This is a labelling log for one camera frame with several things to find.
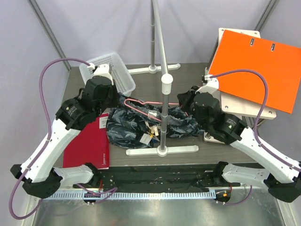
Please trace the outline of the pink wire hanger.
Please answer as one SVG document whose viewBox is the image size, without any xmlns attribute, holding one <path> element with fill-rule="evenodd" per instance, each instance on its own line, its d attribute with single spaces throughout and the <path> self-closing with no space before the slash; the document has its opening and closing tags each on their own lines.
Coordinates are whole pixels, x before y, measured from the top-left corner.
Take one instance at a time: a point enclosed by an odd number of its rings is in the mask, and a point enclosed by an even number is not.
<svg viewBox="0 0 301 226">
<path fill-rule="evenodd" d="M 163 102 L 155 102 L 155 101 L 146 101 L 146 102 L 144 102 L 144 101 L 141 101 L 141 100 L 138 100 L 138 99 L 134 99 L 134 98 L 125 98 L 125 100 L 123 101 L 123 104 L 124 104 L 125 106 L 129 107 L 130 109 L 132 109 L 132 110 L 134 110 L 134 111 L 136 111 L 136 112 L 138 112 L 138 113 L 140 113 L 140 114 L 143 114 L 143 115 L 145 115 L 145 116 L 148 116 L 149 118 L 152 118 L 152 119 L 154 119 L 154 120 L 156 120 L 156 121 L 162 122 L 162 120 L 159 120 L 158 118 L 156 118 L 156 117 L 154 117 L 154 116 L 150 116 L 150 115 L 144 113 L 143 111 L 140 111 L 139 109 L 137 109 L 137 108 L 131 106 L 130 104 L 127 103 L 128 101 L 130 101 L 130 102 L 137 102 L 137 103 L 140 104 L 140 105 L 161 105 L 161 106 L 163 106 Z M 168 104 L 167 104 L 167 108 L 168 108 L 168 106 L 170 106 L 170 105 L 180 106 L 179 103 L 168 103 Z M 163 118 L 167 118 L 167 116 L 168 116 L 168 112 L 166 113 L 166 115 L 161 116 L 161 118 L 162 118 L 162 119 L 163 119 Z"/>
</svg>

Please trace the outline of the dark shark-print shorts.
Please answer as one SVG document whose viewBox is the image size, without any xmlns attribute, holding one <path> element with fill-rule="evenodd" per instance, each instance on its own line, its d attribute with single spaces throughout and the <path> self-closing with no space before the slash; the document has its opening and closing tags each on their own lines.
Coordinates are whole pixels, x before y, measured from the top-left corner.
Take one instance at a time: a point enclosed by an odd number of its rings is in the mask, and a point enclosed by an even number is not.
<svg viewBox="0 0 301 226">
<path fill-rule="evenodd" d="M 107 136 L 112 145 L 126 149 L 153 148 L 160 141 L 161 122 L 140 114 L 123 104 L 124 95 L 120 98 L 121 106 L 110 110 L 106 123 Z M 140 105 L 137 102 L 127 102 L 131 106 L 161 120 L 160 105 Z M 148 145 L 140 143 L 143 134 L 153 135 Z M 198 137 L 204 130 L 197 121 L 189 115 L 185 116 L 179 106 L 168 108 L 167 138 Z"/>
</svg>

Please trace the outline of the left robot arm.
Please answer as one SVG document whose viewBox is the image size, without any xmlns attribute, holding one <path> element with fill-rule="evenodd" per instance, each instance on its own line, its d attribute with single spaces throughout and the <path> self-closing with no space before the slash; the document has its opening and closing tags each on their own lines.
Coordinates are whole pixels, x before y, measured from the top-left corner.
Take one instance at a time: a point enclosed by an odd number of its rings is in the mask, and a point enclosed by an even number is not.
<svg viewBox="0 0 301 226">
<path fill-rule="evenodd" d="M 29 195 L 46 199 L 62 186 L 86 184 L 99 185 L 100 172 L 92 163 L 78 167 L 55 168 L 54 163 L 67 145 L 107 108 L 117 107 L 119 93 L 114 79 L 109 76 L 94 76 L 86 82 L 79 94 L 64 101 L 55 114 L 51 133 L 23 164 L 14 164 L 10 171 L 23 182 Z"/>
</svg>

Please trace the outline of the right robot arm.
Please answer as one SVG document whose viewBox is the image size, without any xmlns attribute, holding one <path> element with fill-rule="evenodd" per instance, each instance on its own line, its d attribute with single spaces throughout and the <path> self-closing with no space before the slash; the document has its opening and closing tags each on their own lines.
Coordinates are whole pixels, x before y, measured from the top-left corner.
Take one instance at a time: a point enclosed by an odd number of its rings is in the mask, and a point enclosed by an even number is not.
<svg viewBox="0 0 301 226">
<path fill-rule="evenodd" d="M 224 113 L 212 94 L 193 86 L 178 94 L 180 108 L 191 115 L 214 139 L 247 154 L 262 168 L 240 167 L 219 162 L 212 174 L 218 186 L 240 183 L 265 189 L 273 197 L 291 203 L 301 194 L 301 163 L 265 142 L 235 115 Z"/>
</svg>

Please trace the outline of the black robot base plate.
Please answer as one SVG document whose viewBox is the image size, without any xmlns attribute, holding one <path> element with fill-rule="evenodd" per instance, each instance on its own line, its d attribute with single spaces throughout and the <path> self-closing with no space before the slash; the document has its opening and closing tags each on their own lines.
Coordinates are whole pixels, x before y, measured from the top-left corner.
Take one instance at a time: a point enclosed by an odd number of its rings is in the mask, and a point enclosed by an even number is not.
<svg viewBox="0 0 301 226">
<path fill-rule="evenodd" d="M 214 176 L 214 164 L 123 166 L 100 169 L 85 188 L 117 188 L 119 193 L 193 193 L 210 187 L 240 186 Z"/>
</svg>

